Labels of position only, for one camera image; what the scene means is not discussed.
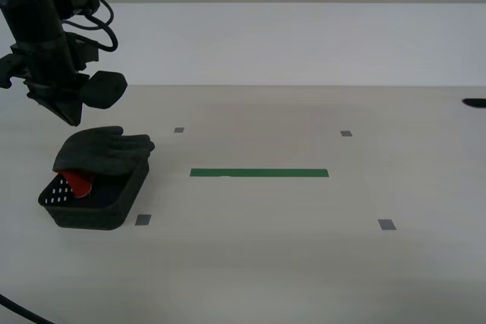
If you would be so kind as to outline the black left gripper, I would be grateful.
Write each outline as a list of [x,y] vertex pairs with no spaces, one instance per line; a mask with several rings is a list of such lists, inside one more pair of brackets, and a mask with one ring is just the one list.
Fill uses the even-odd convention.
[[123,74],[97,71],[90,78],[82,73],[91,62],[91,45],[78,35],[12,35],[11,53],[1,58],[1,88],[10,88],[13,77],[25,80],[28,98],[70,126],[80,124],[83,103],[109,109],[124,95],[128,83]]

